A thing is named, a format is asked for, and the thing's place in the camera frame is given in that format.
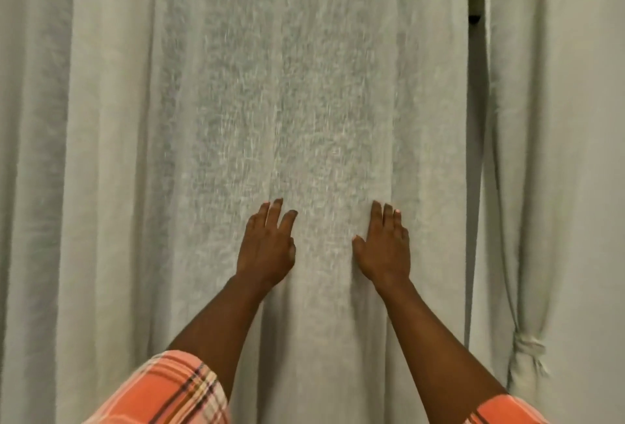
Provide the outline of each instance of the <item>left hand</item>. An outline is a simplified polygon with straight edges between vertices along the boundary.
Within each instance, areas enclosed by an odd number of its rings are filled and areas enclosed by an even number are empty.
[[[298,213],[289,210],[278,226],[282,202],[279,198],[271,205],[263,203],[247,221],[236,265],[237,275],[250,275],[270,287],[282,281],[295,264],[291,231]]]

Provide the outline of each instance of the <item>white curtain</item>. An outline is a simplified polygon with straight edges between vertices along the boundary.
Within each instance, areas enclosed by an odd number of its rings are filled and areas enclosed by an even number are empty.
[[[349,240],[371,199],[400,206],[462,337],[466,2],[0,0],[0,420],[88,416],[284,195],[298,265],[249,334],[236,422],[425,422]]]
[[[535,405],[541,404],[539,382],[548,372],[544,334],[567,263],[587,128],[604,87],[605,53],[598,47],[612,17],[603,11],[605,2],[486,2],[490,92],[478,264],[488,263],[491,271],[476,273],[482,284],[475,292],[492,297],[482,302],[490,319],[475,318],[476,332],[488,334],[475,342],[478,355],[489,356],[487,364],[508,380],[510,392]],[[493,274],[501,260],[512,343]],[[497,362],[509,357],[508,376],[502,376]]]

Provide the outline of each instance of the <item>shirt sleeve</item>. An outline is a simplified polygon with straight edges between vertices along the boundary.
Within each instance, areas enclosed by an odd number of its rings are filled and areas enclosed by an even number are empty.
[[[465,424],[548,424],[525,401],[510,395],[495,396],[482,404]]]
[[[85,424],[229,424],[217,375],[199,358],[166,351],[148,360]]]

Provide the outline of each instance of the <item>plaid sleeve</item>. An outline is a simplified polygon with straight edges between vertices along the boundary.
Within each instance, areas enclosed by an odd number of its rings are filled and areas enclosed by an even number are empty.
[[[495,396],[482,404],[465,424],[548,424],[532,406],[510,395]]]
[[[148,360],[85,424],[229,424],[217,375],[199,358],[166,351]]]

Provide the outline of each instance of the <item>hand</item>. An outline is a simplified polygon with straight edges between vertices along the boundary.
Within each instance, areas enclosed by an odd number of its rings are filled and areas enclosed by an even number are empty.
[[[249,275],[270,288],[282,281],[295,264],[291,230],[298,213],[289,210],[278,226],[281,198],[261,205],[247,221],[237,260],[237,275]]]
[[[384,213],[379,202],[371,205],[367,241],[356,235],[352,239],[354,257],[360,270],[376,288],[389,281],[409,280],[410,239],[401,224],[401,212],[386,204]]]

